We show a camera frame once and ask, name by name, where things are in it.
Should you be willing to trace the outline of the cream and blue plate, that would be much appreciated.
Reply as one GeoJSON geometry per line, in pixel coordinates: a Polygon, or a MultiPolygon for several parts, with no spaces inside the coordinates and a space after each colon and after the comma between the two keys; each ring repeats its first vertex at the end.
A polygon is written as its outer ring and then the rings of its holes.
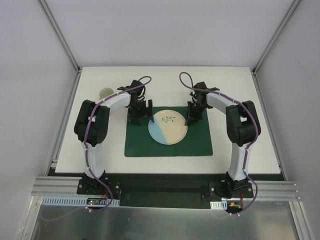
{"type": "Polygon", "coordinates": [[[148,123],[149,135],[162,145],[174,145],[181,142],[188,132],[185,118],[174,110],[161,110],[153,115],[148,123]]]}

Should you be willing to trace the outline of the dark green placemat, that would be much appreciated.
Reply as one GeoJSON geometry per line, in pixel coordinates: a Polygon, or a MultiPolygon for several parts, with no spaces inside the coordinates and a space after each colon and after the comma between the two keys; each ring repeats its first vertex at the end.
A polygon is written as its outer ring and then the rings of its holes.
{"type": "Polygon", "coordinates": [[[186,136],[178,143],[165,145],[156,142],[148,130],[148,118],[140,119],[140,125],[126,123],[124,155],[126,157],[198,157],[212,156],[213,147],[208,114],[188,126],[186,136]]]}

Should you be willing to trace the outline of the orange mug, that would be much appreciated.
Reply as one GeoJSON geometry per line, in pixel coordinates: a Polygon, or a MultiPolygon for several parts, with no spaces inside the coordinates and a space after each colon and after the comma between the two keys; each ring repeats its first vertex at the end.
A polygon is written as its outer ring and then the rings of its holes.
{"type": "Polygon", "coordinates": [[[114,90],[110,87],[105,87],[103,89],[100,90],[99,92],[99,99],[105,99],[107,97],[109,97],[110,95],[114,94],[114,90]]]}

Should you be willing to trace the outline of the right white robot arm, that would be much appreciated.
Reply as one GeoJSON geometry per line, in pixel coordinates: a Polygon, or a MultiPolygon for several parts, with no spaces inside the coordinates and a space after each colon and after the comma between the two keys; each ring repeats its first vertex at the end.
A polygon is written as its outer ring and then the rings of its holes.
{"type": "Polygon", "coordinates": [[[250,100],[237,101],[216,87],[208,88],[204,82],[198,82],[190,89],[192,101],[187,103],[186,126],[202,120],[207,109],[215,108],[225,114],[227,136],[232,143],[231,160],[224,181],[214,191],[220,197],[235,198],[248,186],[251,149],[261,134],[255,104],[250,100]]]}

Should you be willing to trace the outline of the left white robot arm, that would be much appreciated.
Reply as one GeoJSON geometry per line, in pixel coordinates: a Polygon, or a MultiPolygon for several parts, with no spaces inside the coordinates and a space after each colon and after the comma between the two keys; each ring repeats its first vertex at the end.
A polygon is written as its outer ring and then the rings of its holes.
{"type": "Polygon", "coordinates": [[[84,174],[91,178],[88,188],[96,195],[106,189],[106,182],[100,177],[105,172],[102,143],[108,133],[110,116],[122,108],[127,108],[130,123],[139,125],[140,119],[145,118],[155,122],[153,101],[145,100],[146,85],[151,80],[150,76],[134,79],[129,86],[121,86],[97,102],[83,101],[80,107],[73,130],[83,147],[84,174]]]}

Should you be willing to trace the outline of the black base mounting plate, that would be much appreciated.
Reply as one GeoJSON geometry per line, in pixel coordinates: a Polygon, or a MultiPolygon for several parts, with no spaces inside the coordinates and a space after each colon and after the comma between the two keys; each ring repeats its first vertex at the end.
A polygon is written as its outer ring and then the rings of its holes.
{"type": "Polygon", "coordinates": [[[118,200],[122,207],[208,209],[222,199],[254,197],[248,179],[232,182],[226,174],[103,173],[82,175],[77,194],[118,200]]]}

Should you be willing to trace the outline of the left aluminium frame post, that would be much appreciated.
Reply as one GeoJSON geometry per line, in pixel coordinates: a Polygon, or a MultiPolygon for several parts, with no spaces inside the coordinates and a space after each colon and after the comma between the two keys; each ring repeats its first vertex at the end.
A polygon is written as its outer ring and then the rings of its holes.
{"type": "Polygon", "coordinates": [[[71,48],[69,47],[66,38],[46,0],[37,0],[41,10],[43,11],[45,17],[47,18],[55,36],[57,37],[63,51],[65,52],[68,60],[70,61],[73,69],[76,73],[79,73],[81,70],[81,67],[78,65],[76,58],[74,57],[74,54],[71,51],[71,48]]]}

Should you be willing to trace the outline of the aluminium frame post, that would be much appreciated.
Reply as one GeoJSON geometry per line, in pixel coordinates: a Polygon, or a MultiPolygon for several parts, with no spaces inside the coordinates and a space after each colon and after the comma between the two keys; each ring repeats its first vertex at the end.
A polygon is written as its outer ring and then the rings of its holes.
{"type": "Polygon", "coordinates": [[[281,34],[285,30],[286,26],[290,22],[291,18],[295,14],[297,8],[302,3],[302,0],[292,0],[288,9],[286,10],[284,16],[282,17],[281,21],[279,22],[277,28],[275,29],[272,37],[268,41],[266,47],[264,48],[260,58],[258,59],[258,62],[254,66],[254,68],[251,70],[251,73],[253,76],[256,76],[260,68],[262,67],[263,63],[267,59],[268,55],[271,53],[273,47],[277,43],[278,39],[280,38],[281,34]]]}
{"type": "Polygon", "coordinates": [[[71,51],[71,48],[69,47],[66,38],[46,0],[37,0],[41,10],[43,11],[45,17],[47,18],[55,36],[57,37],[63,51],[65,52],[68,60],[70,61],[73,69],[76,73],[79,73],[81,70],[81,67],[78,65],[76,58],[74,57],[74,54],[71,51]]]}

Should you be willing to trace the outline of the aluminium rail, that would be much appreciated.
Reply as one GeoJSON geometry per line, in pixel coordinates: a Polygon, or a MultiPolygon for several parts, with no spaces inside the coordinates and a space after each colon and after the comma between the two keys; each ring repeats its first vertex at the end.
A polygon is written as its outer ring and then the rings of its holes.
{"type": "Polygon", "coordinates": [[[31,194],[36,195],[76,195],[80,177],[38,176],[31,194]]]}

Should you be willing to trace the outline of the right aluminium frame post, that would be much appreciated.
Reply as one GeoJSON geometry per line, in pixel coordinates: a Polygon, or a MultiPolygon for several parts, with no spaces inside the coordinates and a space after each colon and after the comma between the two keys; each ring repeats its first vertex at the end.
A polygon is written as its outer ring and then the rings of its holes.
{"type": "Polygon", "coordinates": [[[272,37],[268,41],[266,47],[264,48],[260,58],[258,59],[258,62],[254,66],[254,68],[251,70],[251,73],[253,76],[256,76],[260,68],[262,67],[263,63],[267,59],[268,55],[271,53],[273,47],[277,43],[278,39],[280,38],[281,34],[285,30],[286,26],[290,22],[291,18],[295,14],[297,8],[302,3],[302,0],[292,0],[288,9],[286,10],[284,16],[282,17],[281,21],[279,22],[277,28],[275,29],[272,37]]]}

